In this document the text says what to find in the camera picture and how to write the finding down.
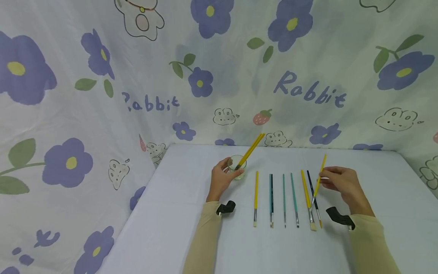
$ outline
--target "black clip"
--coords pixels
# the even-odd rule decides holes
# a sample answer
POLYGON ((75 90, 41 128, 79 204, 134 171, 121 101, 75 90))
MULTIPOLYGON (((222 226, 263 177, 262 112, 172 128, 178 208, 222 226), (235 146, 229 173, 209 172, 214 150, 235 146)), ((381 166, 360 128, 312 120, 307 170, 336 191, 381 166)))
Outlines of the black clip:
POLYGON ((330 216, 332 221, 343 224, 343 225, 349 225, 351 226, 351 230, 354 230, 356 225, 351 220, 350 216, 348 215, 341 215, 336 207, 332 206, 326 210, 327 214, 330 216))
POLYGON ((236 203, 233 201, 228 201, 226 205, 221 204, 216 211, 217 215, 222 215, 224 213, 231 213, 234 211, 234 208, 236 207, 236 203))

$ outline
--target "hand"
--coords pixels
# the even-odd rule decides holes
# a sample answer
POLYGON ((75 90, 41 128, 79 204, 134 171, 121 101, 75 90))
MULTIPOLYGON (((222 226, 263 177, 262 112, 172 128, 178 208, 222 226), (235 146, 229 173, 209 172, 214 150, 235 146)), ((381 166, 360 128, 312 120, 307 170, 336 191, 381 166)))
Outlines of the hand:
POLYGON ((212 169, 212 180, 210 182, 210 192, 208 193, 206 202, 219 201, 220 196, 228 188, 231 181, 244 172, 239 169, 232 173, 228 172, 227 162, 230 158, 225 158, 215 165, 212 169))
POLYGON ((319 174, 320 183, 327 189, 339 191, 351 214, 373 216, 374 212, 362 190, 356 171, 345 167, 325 167, 319 174))

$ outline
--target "right hand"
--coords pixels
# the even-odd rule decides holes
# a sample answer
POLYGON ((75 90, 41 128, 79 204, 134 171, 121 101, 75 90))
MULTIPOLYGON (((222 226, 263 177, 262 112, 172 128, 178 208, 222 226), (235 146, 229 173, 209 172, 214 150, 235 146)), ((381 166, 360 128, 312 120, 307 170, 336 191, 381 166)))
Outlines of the right hand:
POLYGON ((341 193, 341 197, 350 208, 351 214, 375 217, 371 205, 359 184, 355 170, 345 167, 325 167, 319 176, 321 176, 320 183, 325 188, 341 193))

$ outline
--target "fabric backdrop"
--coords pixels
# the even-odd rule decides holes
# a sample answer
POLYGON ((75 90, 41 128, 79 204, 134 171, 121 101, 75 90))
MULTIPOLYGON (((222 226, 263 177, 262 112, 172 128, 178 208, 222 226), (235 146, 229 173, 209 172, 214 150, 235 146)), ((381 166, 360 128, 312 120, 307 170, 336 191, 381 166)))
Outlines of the fabric backdrop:
POLYGON ((394 150, 438 196, 438 3, 0 4, 0 271, 93 274, 172 143, 394 150))

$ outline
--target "pink strawberry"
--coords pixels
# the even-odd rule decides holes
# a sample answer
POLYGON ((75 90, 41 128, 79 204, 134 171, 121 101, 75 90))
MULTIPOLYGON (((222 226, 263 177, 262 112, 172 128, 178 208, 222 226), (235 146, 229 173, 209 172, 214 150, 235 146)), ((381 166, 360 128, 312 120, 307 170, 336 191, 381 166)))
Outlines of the pink strawberry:
POLYGON ((140 134, 138 136, 140 137, 140 147, 144 152, 146 152, 145 142, 143 142, 143 139, 141 138, 140 134))
POLYGON ((260 113, 257 113, 254 116, 252 121, 256 125, 264 125, 264 124, 266 124, 269 121, 269 119, 271 118, 271 116, 272 116, 271 115, 271 111, 272 111, 272 109, 260 111, 260 113))

